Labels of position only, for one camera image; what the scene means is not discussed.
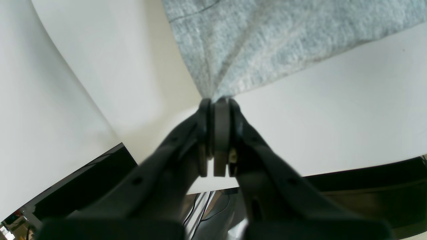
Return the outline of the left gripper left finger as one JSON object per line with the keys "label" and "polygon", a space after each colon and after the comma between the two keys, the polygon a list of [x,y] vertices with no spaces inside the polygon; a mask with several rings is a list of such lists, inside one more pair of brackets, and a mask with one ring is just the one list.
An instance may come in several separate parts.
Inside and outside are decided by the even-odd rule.
{"label": "left gripper left finger", "polygon": [[207,176],[211,101],[175,127],[119,185],[65,219],[43,223],[38,240],[184,240],[180,213],[190,186]]}

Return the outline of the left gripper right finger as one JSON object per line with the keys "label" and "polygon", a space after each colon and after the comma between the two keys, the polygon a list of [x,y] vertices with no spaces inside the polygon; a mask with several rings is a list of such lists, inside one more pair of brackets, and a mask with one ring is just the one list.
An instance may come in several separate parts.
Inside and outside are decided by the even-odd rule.
{"label": "left gripper right finger", "polygon": [[229,173],[244,196],[244,240],[391,240],[383,221],[367,220],[320,194],[276,155],[229,100]]}

